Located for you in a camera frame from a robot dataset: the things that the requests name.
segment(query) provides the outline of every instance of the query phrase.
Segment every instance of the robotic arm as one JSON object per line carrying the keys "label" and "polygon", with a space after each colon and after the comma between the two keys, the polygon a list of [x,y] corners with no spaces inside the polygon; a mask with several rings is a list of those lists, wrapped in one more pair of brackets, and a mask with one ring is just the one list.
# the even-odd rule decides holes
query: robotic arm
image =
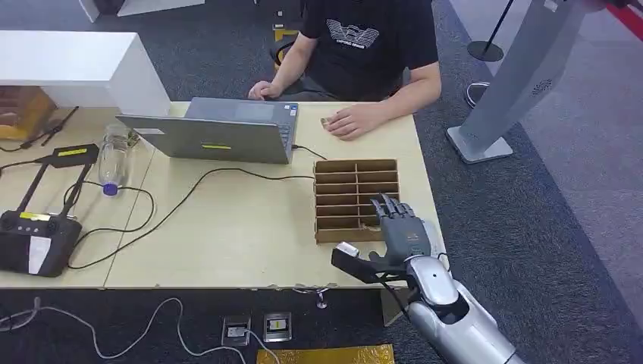
{"label": "robotic arm", "polygon": [[333,249],[331,263],[364,283],[405,280],[413,291],[408,317],[449,364],[524,364],[516,348],[498,331],[496,320],[440,260],[420,218],[405,203],[381,194],[372,199],[387,252],[370,260],[348,243]]}

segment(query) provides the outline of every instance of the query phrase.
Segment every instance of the blue bottle cap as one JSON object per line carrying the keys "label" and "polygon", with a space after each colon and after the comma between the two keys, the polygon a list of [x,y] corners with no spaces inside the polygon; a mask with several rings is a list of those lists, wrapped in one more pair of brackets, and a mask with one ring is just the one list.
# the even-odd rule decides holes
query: blue bottle cap
{"label": "blue bottle cap", "polygon": [[118,193],[118,186],[115,184],[105,184],[102,187],[102,192],[107,196],[116,196],[116,193]]}

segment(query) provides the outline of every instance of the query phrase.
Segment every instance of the gold mat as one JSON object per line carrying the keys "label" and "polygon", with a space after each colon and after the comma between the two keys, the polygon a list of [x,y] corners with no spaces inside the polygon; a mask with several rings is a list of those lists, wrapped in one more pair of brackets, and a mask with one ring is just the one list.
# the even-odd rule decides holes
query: gold mat
{"label": "gold mat", "polygon": [[[394,364],[393,346],[343,347],[339,349],[273,350],[281,364]],[[257,364],[276,364],[265,350],[257,353]]]}

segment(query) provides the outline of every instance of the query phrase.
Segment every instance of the t-shirt logo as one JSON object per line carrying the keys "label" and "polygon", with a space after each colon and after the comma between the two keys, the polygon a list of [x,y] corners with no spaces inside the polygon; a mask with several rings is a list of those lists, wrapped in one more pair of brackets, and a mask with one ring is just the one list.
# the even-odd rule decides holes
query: t-shirt logo
{"label": "t-shirt logo", "polygon": [[326,20],[326,25],[328,25],[328,30],[331,31],[331,37],[335,39],[335,42],[359,49],[369,48],[380,35],[380,32],[372,28],[361,30],[354,25],[342,27],[339,21],[332,19]]}

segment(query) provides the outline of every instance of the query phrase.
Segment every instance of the plastic bottle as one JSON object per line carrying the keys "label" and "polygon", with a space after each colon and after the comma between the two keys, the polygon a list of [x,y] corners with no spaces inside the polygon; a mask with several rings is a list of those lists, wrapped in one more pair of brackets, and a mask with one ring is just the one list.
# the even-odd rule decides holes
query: plastic bottle
{"label": "plastic bottle", "polygon": [[127,170],[127,146],[129,130],[123,125],[108,125],[105,128],[100,156],[99,182],[106,196],[116,196],[118,186],[124,181]]}

